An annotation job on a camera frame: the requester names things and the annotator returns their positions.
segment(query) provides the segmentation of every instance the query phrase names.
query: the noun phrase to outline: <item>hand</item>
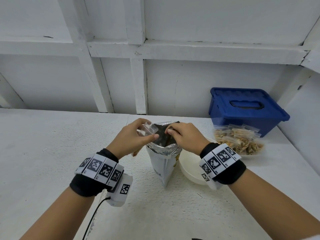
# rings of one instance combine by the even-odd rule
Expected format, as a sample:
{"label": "hand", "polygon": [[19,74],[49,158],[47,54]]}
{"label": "hand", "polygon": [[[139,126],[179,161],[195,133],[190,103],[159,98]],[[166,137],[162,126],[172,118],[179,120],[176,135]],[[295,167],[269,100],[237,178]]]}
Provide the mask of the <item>hand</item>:
{"label": "hand", "polygon": [[158,134],[149,136],[138,136],[137,130],[145,123],[151,124],[149,120],[139,118],[131,124],[126,125],[117,134],[114,140],[106,147],[118,159],[141,149],[144,145],[158,139]]}
{"label": "hand", "polygon": [[182,149],[198,156],[205,146],[210,143],[193,123],[172,123],[166,128],[165,133],[173,136]]}

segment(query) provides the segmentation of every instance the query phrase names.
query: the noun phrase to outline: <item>silver foil lining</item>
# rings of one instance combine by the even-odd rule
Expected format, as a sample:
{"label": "silver foil lining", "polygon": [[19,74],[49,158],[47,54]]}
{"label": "silver foil lining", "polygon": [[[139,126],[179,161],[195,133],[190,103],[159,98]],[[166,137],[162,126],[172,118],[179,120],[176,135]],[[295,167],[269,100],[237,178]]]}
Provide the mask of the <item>silver foil lining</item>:
{"label": "silver foil lining", "polygon": [[177,155],[181,153],[182,148],[178,146],[175,139],[169,135],[165,134],[165,130],[168,125],[172,123],[180,123],[180,121],[168,121],[162,123],[155,123],[154,125],[158,127],[156,134],[159,135],[159,138],[154,142],[147,144],[152,151],[161,155]]}

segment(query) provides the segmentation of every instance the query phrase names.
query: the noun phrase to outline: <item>black fabric cuff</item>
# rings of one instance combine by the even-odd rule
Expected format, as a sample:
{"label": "black fabric cuff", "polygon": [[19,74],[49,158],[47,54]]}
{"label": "black fabric cuff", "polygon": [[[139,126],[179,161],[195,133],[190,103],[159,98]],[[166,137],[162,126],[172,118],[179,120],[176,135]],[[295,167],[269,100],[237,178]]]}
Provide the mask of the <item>black fabric cuff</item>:
{"label": "black fabric cuff", "polygon": [[[97,154],[107,157],[112,161],[115,161],[116,163],[119,163],[118,158],[106,148],[97,152]],[[107,186],[101,182],[98,182],[90,177],[86,177],[82,174],[76,174],[74,176],[73,180],[70,183],[70,188],[75,193],[83,197],[97,196],[104,189],[107,189],[107,190],[112,189],[112,187]]]}
{"label": "black fabric cuff", "polygon": [[[204,158],[209,152],[211,152],[213,149],[215,149],[219,145],[220,144],[218,143],[213,143],[213,142],[209,143],[200,153],[200,157]],[[226,184],[226,185],[233,184],[245,172],[246,168],[247,168],[246,165],[242,161],[238,160],[234,164],[229,166],[226,170],[224,170],[223,172],[215,176],[214,180],[216,180],[221,184]]]}

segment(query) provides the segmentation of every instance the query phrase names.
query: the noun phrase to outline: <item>person's left hand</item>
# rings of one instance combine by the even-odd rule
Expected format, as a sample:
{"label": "person's left hand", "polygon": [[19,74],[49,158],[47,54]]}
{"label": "person's left hand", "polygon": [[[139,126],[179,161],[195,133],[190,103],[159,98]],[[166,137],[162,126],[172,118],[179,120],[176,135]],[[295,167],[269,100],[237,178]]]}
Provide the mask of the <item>person's left hand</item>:
{"label": "person's left hand", "polygon": [[126,125],[117,134],[114,140],[106,147],[118,159],[141,149],[144,145],[159,138],[158,134],[149,136],[138,136],[137,130],[145,123],[151,124],[147,119],[139,118],[131,124]]}

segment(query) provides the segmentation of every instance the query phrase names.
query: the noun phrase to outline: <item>black cable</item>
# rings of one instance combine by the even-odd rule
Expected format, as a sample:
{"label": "black cable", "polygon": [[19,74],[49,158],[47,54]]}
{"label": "black cable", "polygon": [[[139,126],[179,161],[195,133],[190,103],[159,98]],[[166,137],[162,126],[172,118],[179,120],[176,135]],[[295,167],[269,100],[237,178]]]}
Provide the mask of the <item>black cable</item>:
{"label": "black cable", "polygon": [[97,210],[98,210],[99,206],[101,205],[101,203],[104,202],[105,200],[110,200],[110,199],[111,199],[111,197],[107,197],[107,198],[103,199],[103,200],[98,204],[96,210],[94,211],[94,214],[93,214],[92,217],[91,217],[91,220],[90,220],[90,222],[89,222],[89,224],[88,224],[88,227],[87,227],[87,229],[86,229],[86,231],[85,231],[85,233],[84,233],[84,235],[83,235],[82,240],[85,240],[85,237],[86,237],[87,231],[88,231],[88,229],[89,229],[89,226],[90,226],[90,224],[91,224],[91,222],[92,222],[92,220],[93,220],[93,218],[94,218],[94,215],[97,213]]}

